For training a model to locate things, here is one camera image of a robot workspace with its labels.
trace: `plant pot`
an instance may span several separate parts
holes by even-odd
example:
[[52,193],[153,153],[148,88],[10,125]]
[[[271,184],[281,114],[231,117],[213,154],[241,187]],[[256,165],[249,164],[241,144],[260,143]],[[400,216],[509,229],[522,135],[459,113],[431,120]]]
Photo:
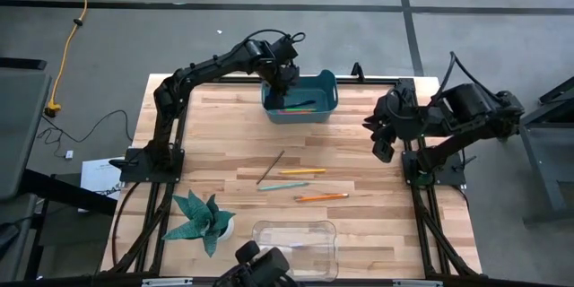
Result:
[[222,230],[222,234],[219,236],[219,238],[217,238],[217,242],[229,239],[231,234],[233,234],[234,228],[235,228],[235,222],[233,221],[233,218],[230,218],[230,221],[227,223],[227,228],[225,228],[225,230]]

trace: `gray concrete floor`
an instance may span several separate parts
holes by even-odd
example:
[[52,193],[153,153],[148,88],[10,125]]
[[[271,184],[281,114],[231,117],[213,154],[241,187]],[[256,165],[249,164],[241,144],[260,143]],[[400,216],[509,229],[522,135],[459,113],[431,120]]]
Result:
[[[400,0],[99,1],[401,4]],[[411,4],[543,8],[573,7],[573,1],[411,0]],[[45,59],[46,72],[56,76],[65,37],[79,12],[0,7],[0,55]],[[535,109],[539,95],[574,74],[572,15],[415,14],[413,21],[426,75],[442,78],[448,52],[455,50],[478,79],[493,91],[513,91],[527,111]],[[306,73],[327,68],[348,74],[352,64],[360,61],[366,74],[413,75],[401,13],[93,9],[71,46],[57,93],[63,110],[55,122],[71,134],[82,136],[104,114],[124,109],[133,132],[148,74],[171,73],[189,62],[225,52],[246,34],[261,28],[305,31],[308,37],[298,46],[298,62]],[[465,78],[458,73],[453,74],[450,84],[462,82]],[[83,160],[119,155],[128,144],[123,120],[114,116],[85,143],[64,140],[63,149],[75,151],[73,161],[53,157],[54,147],[37,142],[30,167],[45,173],[79,172]],[[482,141],[469,147],[467,155],[478,156],[468,165],[466,178],[483,271],[497,278],[573,284],[571,226],[528,230],[522,224],[523,216],[543,211],[547,205],[521,140],[514,137],[506,144]],[[101,220],[94,223],[101,225]],[[85,223],[82,226],[90,229]],[[44,275],[89,274],[98,264],[98,248],[103,244],[93,240],[55,248],[48,256],[62,262],[58,268],[44,268]]]

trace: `white paper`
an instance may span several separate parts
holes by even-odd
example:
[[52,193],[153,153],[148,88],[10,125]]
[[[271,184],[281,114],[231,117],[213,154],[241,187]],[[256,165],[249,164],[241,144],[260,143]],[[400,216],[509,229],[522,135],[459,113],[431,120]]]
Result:
[[[112,190],[115,187],[123,187],[124,183],[120,183],[119,176],[121,170],[109,164],[111,160],[123,160],[124,157],[108,158],[96,161],[82,162],[82,176],[80,187],[95,191]],[[114,192],[108,197],[115,200],[119,198],[119,191]],[[87,212],[83,209],[78,209],[78,212]]]

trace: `green plant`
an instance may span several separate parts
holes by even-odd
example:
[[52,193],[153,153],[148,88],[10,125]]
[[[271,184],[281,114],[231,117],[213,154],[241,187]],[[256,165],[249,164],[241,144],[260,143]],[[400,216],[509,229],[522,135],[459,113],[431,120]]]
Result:
[[163,239],[204,239],[204,248],[211,257],[217,249],[217,238],[227,229],[229,220],[235,213],[220,211],[215,203],[215,194],[204,203],[191,190],[187,198],[173,196],[179,209],[189,222],[169,231]]

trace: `blue basket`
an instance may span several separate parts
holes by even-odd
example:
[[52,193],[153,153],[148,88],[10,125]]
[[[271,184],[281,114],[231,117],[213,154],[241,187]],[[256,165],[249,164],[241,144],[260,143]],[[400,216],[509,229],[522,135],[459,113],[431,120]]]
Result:
[[[261,86],[261,102],[269,92],[269,85]],[[323,70],[317,76],[302,76],[297,84],[289,89],[284,97],[285,106],[313,100],[315,103],[297,108],[315,109],[308,114],[280,114],[279,110],[265,110],[271,122],[275,124],[325,122],[339,103],[337,80],[331,71]]]

